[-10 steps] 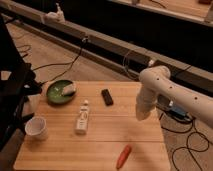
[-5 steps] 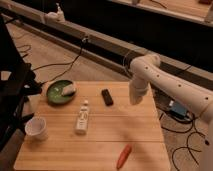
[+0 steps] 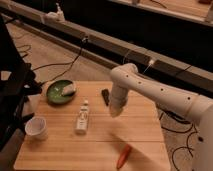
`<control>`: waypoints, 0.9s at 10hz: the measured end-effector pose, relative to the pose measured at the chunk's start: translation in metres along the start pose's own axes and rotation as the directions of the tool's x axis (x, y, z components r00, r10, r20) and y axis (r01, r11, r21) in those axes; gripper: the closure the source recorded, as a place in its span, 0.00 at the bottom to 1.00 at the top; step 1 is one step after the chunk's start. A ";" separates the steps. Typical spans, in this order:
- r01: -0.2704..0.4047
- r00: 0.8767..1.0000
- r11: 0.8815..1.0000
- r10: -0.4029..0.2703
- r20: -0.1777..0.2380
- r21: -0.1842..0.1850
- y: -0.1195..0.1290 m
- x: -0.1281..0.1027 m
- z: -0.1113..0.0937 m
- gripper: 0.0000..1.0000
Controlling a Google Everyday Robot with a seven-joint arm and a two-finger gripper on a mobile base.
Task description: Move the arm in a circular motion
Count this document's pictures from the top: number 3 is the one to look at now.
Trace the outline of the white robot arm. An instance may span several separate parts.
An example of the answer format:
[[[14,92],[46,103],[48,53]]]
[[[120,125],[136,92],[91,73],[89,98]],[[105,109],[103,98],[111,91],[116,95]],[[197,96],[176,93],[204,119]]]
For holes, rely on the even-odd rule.
[[[110,77],[113,82],[109,96],[109,111],[112,117],[121,114],[130,90],[163,105],[199,127],[192,171],[213,171],[212,98],[142,78],[133,63],[113,68]]]

